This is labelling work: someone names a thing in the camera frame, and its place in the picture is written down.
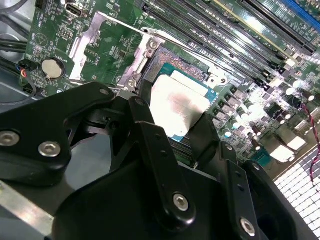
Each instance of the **motherboard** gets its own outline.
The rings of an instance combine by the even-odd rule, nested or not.
[[[309,5],[37,1],[25,54],[36,65],[29,77],[44,97],[92,81],[135,93],[152,83],[155,123],[190,166],[188,131],[204,112],[239,160],[292,161],[312,129],[302,104],[320,123],[319,5]]]

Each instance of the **perforated metal panel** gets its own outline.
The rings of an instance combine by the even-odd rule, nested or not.
[[[287,171],[275,184],[301,215],[314,234],[320,239],[320,163],[313,167],[314,185],[310,180],[310,166],[318,153],[313,149],[293,168]]]

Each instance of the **usb port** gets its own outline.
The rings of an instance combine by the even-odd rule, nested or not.
[[[70,13],[78,18],[80,18],[82,16],[82,11],[72,3],[67,3],[65,6],[65,9],[68,13]]]

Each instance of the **silver metal plate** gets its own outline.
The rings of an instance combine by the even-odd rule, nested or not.
[[[209,106],[203,95],[168,75],[159,76],[152,88],[150,110],[168,137],[184,137]]]

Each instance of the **red wire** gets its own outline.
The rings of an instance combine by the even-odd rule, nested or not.
[[[315,137],[315,140],[316,140],[316,143],[317,143],[317,148],[318,148],[318,153],[317,155],[315,156],[315,158],[312,160],[311,162],[311,167],[310,167],[310,179],[311,179],[311,182],[314,185],[314,165],[319,161],[319,156],[320,156],[320,141],[319,141],[319,138],[318,138],[318,132],[317,132],[317,129],[316,129],[316,126],[315,126],[315,121],[314,121],[314,118],[311,116],[311,113],[309,111],[309,109],[307,108],[307,106],[305,104],[302,105],[304,111],[306,114],[308,114],[309,116],[309,120],[310,120],[310,124],[312,126],[312,131],[313,131],[313,134],[314,134],[314,137]]]

